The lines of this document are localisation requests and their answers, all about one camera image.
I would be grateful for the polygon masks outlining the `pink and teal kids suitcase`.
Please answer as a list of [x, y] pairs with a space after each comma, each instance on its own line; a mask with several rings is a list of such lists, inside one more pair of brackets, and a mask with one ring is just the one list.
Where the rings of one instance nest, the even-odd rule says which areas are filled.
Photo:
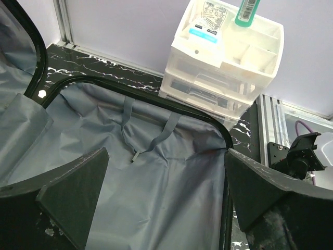
[[1, 1], [1, 187], [105, 148], [85, 249], [229, 249], [228, 130], [115, 81], [45, 86], [47, 54], [17, 1]]

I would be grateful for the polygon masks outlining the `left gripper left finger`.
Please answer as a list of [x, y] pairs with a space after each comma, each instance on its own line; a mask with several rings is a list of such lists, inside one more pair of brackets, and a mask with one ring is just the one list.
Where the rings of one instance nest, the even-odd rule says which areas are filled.
[[1, 249], [85, 249], [108, 161], [100, 148], [1, 187]]

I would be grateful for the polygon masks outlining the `white drawer organizer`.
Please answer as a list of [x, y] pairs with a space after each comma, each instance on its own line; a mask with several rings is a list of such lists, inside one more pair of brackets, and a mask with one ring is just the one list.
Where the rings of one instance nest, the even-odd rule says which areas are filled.
[[255, 15], [252, 25], [235, 24], [228, 9], [218, 44], [189, 35], [190, 1], [171, 44], [159, 96], [197, 108], [230, 129], [276, 77], [284, 49], [282, 24]]

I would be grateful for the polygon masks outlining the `white packet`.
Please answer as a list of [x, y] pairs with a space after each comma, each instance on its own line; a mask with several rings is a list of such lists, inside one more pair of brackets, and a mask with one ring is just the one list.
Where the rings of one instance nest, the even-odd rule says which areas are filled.
[[218, 44], [227, 14], [228, 9], [221, 1], [196, 1], [190, 16], [189, 35]]

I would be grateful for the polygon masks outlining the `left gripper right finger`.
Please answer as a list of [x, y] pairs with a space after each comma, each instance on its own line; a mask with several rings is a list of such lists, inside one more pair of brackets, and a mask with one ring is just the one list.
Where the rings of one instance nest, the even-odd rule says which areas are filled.
[[332, 191], [229, 149], [224, 166], [250, 249], [332, 249]]

